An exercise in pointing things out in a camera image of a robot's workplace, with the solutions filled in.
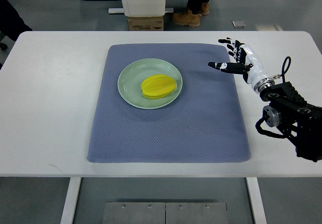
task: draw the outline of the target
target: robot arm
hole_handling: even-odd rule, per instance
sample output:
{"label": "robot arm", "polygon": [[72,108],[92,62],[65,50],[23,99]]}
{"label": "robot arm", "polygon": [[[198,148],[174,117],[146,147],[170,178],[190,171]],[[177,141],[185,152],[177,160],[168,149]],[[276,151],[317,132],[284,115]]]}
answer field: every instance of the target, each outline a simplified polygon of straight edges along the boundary
{"label": "robot arm", "polygon": [[[221,39],[227,43],[228,53],[237,63],[209,62],[209,66],[226,73],[242,74],[246,83],[260,94],[265,102],[270,102],[263,108],[263,116],[257,122],[258,133],[269,137],[287,138],[294,145],[298,157],[317,162],[322,160],[322,108],[308,104],[295,90],[290,82],[285,82],[284,75],[271,77],[263,70],[263,66],[253,50],[237,40]],[[275,85],[274,79],[283,78],[283,83]],[[281,134],[276,134],[261,128],[266,122],[269,127],[276,127]]]}

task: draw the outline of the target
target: white robotic hand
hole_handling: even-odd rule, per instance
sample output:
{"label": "white robotic hand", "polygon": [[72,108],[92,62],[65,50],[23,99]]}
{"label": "white robotic hand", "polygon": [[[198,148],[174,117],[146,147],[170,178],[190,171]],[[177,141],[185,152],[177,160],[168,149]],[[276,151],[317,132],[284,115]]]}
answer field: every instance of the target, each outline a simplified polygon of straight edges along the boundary
{"label": "white robotic hand", "polygon": [[230,38],[219,39],[218,42],[226,43],[227,48],[231,50],[228,54],[233,56],[236,62],[243,66],[231,62],[210,62],[209,66],[223,72],[242,74],[244,80],[252,85],[253,90],[258,94],[263,89],[275,84],[274,79],[264,72],[262,63],[249,45]]}

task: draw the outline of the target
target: white table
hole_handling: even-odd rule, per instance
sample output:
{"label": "white table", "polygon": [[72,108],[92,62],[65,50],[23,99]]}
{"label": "white table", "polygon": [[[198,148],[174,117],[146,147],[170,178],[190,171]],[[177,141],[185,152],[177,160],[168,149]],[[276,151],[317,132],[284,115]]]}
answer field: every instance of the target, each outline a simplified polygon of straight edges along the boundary
{"label": "white table", "polygon": [[291,56],[286,80],[309,103],[322,105],[318,70],[322,55],[305,32],[26,32],[19,37],[0,71],[0,176],[73,177],[66,199],[67,205],[72,200],[72,206],[80,177],[321,177],[322,161],[298,158],[288,140],[257,133],[255,123],[268,103],[262,102],[242,76],[235,76],[235,82],[252,153],[249,161],[222,164],[87,161],[110,46],[219,44],[218,39],[226,37],[250,45],[271,75],[280,73],[284,58]]}

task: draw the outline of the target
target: gray floor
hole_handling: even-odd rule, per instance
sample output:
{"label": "gray floor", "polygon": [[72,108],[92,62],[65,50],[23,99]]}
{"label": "gray floor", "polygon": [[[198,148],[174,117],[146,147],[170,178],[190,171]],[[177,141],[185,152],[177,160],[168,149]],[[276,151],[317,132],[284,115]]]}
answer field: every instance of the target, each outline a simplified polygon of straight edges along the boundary
{"label": "gray floor", "polygon": [[226,203],[230,224],[253,223],[245,178],[83,178],[74,224],[102,223],[105,202],[127,201]]}
{"label": "gray floor", "polygon": [[[9,1],[35,31],[127,31],[124,15],[108,14],[108,8],[122,7],[120,0]],[[186,0],[166,0],[166,4],[180,12],[185,8]],[[246,24],[243,30],[247,31],[306,31],[322,52],[321,5],[322,0],[211,0],[210,15],[201,19],[199,28],[177,26],[170,21],[170,15],[165,15],[165,30],[232,31],[235,29],[231,21],[243,20]],[[14,45],[8,38],[4,42],[9,49],[0,51],[0,63],[5,61]],[[197,194],[189,195],[187,190],[187,198],[202,199],[203,190],[198,190],[198,185],[204,185],[203,180],[192,182]],[[170,180],[164,182],[169,188],[171,184]],[[321,178],[260,178],[259,185],[269,224],[322,223]],[[65,178],[0,178],[0,223],[59,223],[67,187]],[[79,204],[77,215],[81,216],[82,211],[85,211],[84,202]]]}

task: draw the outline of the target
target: ceramic plate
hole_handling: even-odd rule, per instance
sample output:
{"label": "ceramic plate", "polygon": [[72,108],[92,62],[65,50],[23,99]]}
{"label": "ceramic plate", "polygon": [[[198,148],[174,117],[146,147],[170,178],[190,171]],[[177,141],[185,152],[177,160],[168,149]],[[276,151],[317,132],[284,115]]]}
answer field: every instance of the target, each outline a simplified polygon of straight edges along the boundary
{"label": "ceramic plate", "polygon": [[[163,98],[145,98],[142,95],[141,83],[154,74],[165,74],[175,79],[176,89]],[[121,97],[132,106],[141,109],[157,109],[166,106],[177,98],[182,89],[182,77],[178,69],[167,61],[153,58],[141,59],[122,70],[117,87]]]}

